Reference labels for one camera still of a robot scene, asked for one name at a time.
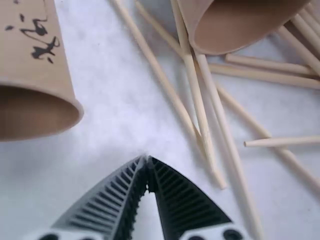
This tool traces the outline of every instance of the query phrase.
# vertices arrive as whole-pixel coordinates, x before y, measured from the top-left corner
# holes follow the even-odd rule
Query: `wooden stick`
[[[288,145],[320,144],[320,136],[273,137],[245,141],[245,147],[283,147]]]
[[[264,237],[263,237],[262,224],[246,183],[246,178],[242,168],[241,159],[240,159],[235,141],[232,137],[230,128],[228,126],[225,111],[222,106],[216,84],[212,79],[212,74],[209,69],[207,58],[204,54],[196,53],[196,59],[199,63],[199,67],[200,67],[206,88],[209,92],[211,102],[213,104],[216,118],[218,120],[222,135],[226,142],[226,146],[230,153],[232,163],[236,171],[237,179],[241,186],[242,197],[245,199],[245,202],[246,202],[246,206],[245,206],[246,212],[250,217],[251,226],[254,226],[253,228],[255,231],[254,235],[256,239],[263,239]]]
[[[320,76],[320,61],[284,26],[281,26],[276,32],[295,48],[300,57]]]
[[[243,69],[239,67],[216,63],[210,63],[209,67],[211,72],[216,74],[240,78],[249,78],[271,83],[286,84],[310,89],[320,89],[320,81],[306,77],[290,76],[260,70]]]
[[[209,128],[209,124],[206,116],[204,103],[201,96],[200,86],[199,86],[197,73],[194,65],[194,59],[191,54],[187,31],[185,29],[184,21],[182,19],[179,6],[176,0],[171,0],[171,5],[172,5],[175,25],[177,28],[178,37],[180,41],[180,46],[183,53],[182,58],[186,67],[187,78],[191,88],[191,94],[193,98],[195,113],[198,119],[200,133],[202,136],[204,150],[205,150],[207,159],[209,160],[212,172],[219,186],[222,189],[224,189],[227,186],[227,184],[217,167],[213,141],[210,136],[210,128]]]
[[[320,24],[320,16],[316,13],[315,7],[312,5],[312,3],[307,4],[305,9]]]
[[[178,32],[178,36],[179,36],[179,40],[180,40],[180,45],[182,48],[182,51],[184,53],[186,53],[186,56],[188,56],[188,59],[186,61],[186,59],[184,59],[184,62],[186,63],[186,66],[188,68],[188,65],[192,65],[192,72],[193,75],[196,75],[196,70],[195,70],[195,66],[193,64],[193,59],[191,56],[191,50],[190,50],[190,45],[189,45],[189,41],[188,41],[188,37],[187,37],[187,31],[185,29],[185,25],[184,25],[184,21],[177,3],[177,0],[171,0],[171,5],[172,5],[172,10],[173,10],[173,14],[175,17],[175,24],[177,27],[177,32]],[[212,76],[209,70],[209,66],[208,66],[208,62],[206,59],[206,56],[203,54],[198,55],[198,59],[200,60],[199,64],[200,64],[200,69],[202,70],[203,73],[203,77],[206,79],[207,84],[212,83],[210,86],[213,86],[213,82],[212,82]],[[231,154],[231,160],[232,160],[232,167],[233,170],[235,172],[235,176],[239,182],[239,187],[242,193],[242,197],[243,197],[243,202],[245,204],[245,211],[248,214],[248,220],[250,221],[250,225],[252,226],[252,230],[253,230],[253,234],[255,236],[255,238],[257,240],[263,240],[264,239],[264,234],[263,234],[263,228],[262,228],[262,224],[258,215],[258,211],[254,205],[254,201],[253,198],[249,192],[249,188],[246,182],[246,178],[245,178],[245,174],[243,171],[243,167],[242,167],[242,163],[240,160],[240,156],[239,153],[237,151],[236,145],[233,141],[233,138],[231,136],[231,133],[227,127],[227,121],[226,118],[224,117],[224,110],[222,107],[222,104],[220,102],[220,98],[217,92],[217,89],[215,87],[211,88],[212,93],[215,91],[214,96],[212,95],[212,97],[214,98],[214,106],[217,107],[218,109],[218,113],[219,113],[219,122],[222,124],[220,126],[223,126],[223,133],[225,134],[224,137],[226,138],[226,141],[228,143],[228,147],[230,150],[230,154]]]
[[[174,51],[182,58],[183,52],[182,49],[177,42],[177,40],[171,36],[158,22],[154,19],[153,16],[151,16],[145,8],[142,6],[140,2],[137,0],[135,1],[135,6],[139,10],[139,13],[144,17],[144,19],[151,24],[156,31],[163,37],[163,39],[170,45],[171,48],[174,49]]]
[[[313,31],[320,37],[320,24],[315,20],[312,15],[305,9],[300,11],[302,19],[313,29]]]
[[[172,84],[170,83],[170,81],[168,80],[165,72],[162,70],[159,62],[157,61],[155,55],[153,54],[152,50],[148,46],[145,38],[141,34],[137,25],[134,23],[134,21],[130,17],[127,9],[121,3],[121,0],[112,0],[112,1],[118,7],[119,12],[121,13],[126,24],[128,25],[136,42],[138,43],[143,54],[145,55],[145,57],[149,61],[151,68],[153,69],[155,75],[157,76],[159,83],[161,84],[167,97],[169,98],[170,102],[172,103],[175,111],[177,112],[178,116],[180,117],[180,119],[181,119],[184,127],[186,128],[188,134],[190,135],[191,139],[197,143],[200,151],[205,156],[201,135],[199,134],[197,128],[193,124],[185,106],[183,105],[182,101],[180,100],[178,94],[175,92],[175,89],[172,86]]]
[[[251,56],[234,55],[231,53],[228,53],[225,56],[225,61],[227,63],[240,64],[248,67],[262,68],[274,71],[282,71],[290,74],[301,74],[307,75],[309,77],[317,76],[317,73],[307,65],[270,61]]]
[[[217,89],[221,99],[226,102],[232,110],[238,113],[262,138],[272,138],[272,135],[218,84]],[[314,190],[316,196],[320,198],[320,181],[300,164],[291,151],[283,147],[275,147],[274,150],[284,163],[296,172],[296,174],[300,176],[312,190]]]
[[[292,19],[293,25],[300,31],[300,33],[308,40],[314,49],[320,53],[320,38],[316,32],[297,14]]]

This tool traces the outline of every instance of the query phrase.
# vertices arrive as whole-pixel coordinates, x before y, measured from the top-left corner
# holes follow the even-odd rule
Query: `brown paper cup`
[[[0,0],[0,141],[62,132],[82,116],[54,0]]]
[[[275,31],[310,0],[178,0],[190,44],[200,53],[236,51]]]

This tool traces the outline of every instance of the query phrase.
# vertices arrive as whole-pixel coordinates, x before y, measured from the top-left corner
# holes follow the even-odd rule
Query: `chopstick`
[[[210,136],[210,128],[209,128],[209,124],[206,116],[204,103],[202,100],[196,68],[194,65],[194,59],[193,59],[191,48],[189,45],[187,30],[185,28],[185,24],[176,0],[171,0],[171,6],[172,6],[175,25],[176,25],[176,29],[179,37],[180,47],[182,49],[182,59],[186,67],[186,73],[187,73],[187,78],[188,78],[190,89],[191,89],[195,113],[197,116],[200,133],[203,140],[204,150],[205,150],[207,159],[209,161],[209,164],[211,166],[213,175],[215,176],[219,186],[222,189],[224,189],[227,186],[227,184],[217,167],[213,141]]]
[[[315,20],[315,18],[309,12],[307,12],[305,9],[302,9],[299,14],[302,17],[302,19],[318,35],[318,37],[320,37],[320,24]]]
[[[258,123],[250,114],[234,100],[222,87],[217,85],[217,89],[221,99],[227,103],[232,110],[239,114],[252,129],[254,129],[262,138],[272,138],[264,127]],[[281,159],[294,171],[304,182],[310,187],[316,196],[320,199],[320,181],[314,177],[309,170],[304,168],[298,161],[296,156],[284,147],[274,147],[274,151],[281,157]]]
[[[286,84],[310,89],[320,89],[320,81],[306,77],[291,76],[260,70],[244,69],[240,67],[234,67],[217,63],[210,63],[209,67],[211,72],[216,74],[240,78],[249,78],[254,80]]]
[[[283,147],[288,145],[320,144],[320,136],[273,137],[245,141],[245,147]]]
[[[281,26],[276,32],[295,48],[300,57],[320,76],[320,61],[284,26]]]
[[[231,53],[228,53],[225,56],[225,61],[227,63],[240,64],[248,67],[262,68],[262,69],[273,70],[273,71],[281,71],[289,74],[306,75],[311,78],[314,76],[317,76],[317,73],[307,65],[271,61],[271,60],[265,60],[261,58],[251,57],[251,56],[240,56],[240,55],[235,55]]]
[[[320,38],[311,26],[299,15],[295,15],[291,22],[300,31],[300,33],[307,39],[307,41],[320,53]]]

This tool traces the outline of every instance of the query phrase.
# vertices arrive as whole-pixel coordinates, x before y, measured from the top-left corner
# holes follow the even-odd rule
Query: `screw hole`
[[[223,233],[225,240],[242,240],[244,239],[240,232],[234,229],[225,230]]]
[[[50,234],[44,235],[39,240],[58,240],[58,239],[59,239],[58,235],[50,233]]]

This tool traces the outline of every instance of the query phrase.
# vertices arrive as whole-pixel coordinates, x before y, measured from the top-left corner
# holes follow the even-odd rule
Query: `white surface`
[[[107,0],[55,2],[74,90],[85,115],[77,126],[59,135],[0,143],[1,239],[13,240],[49,227],[98,181],[145,153],[183,173],[237,224],[245,224],[232,177],[225,171],[230,187],[223,191],[212,183],[112,4]],[[160,22],[173,31],[168,4],[148,2],[146,8],[157,11],[157,17],[164,19]],[[133,0],[125,3],[195,119],[183,62],[139,16]],[[275,34],[239,54],[301,63]],[[211,62],[219,60],[210,58]],[[214,78],[274,137],[320,134],[319,91],[221,75]],[[210,99],[202,92],[217,158],[225,169],[221,133]],[[319,238],[319,199],[271,150],[245,148],[243,141],[255,139],[254,133],[237,115],[228,109],[226,113],[267,239]],[[320,177],[317,146],[290,149]],[[163,239],[152,195],[141,201],[133,239]]]

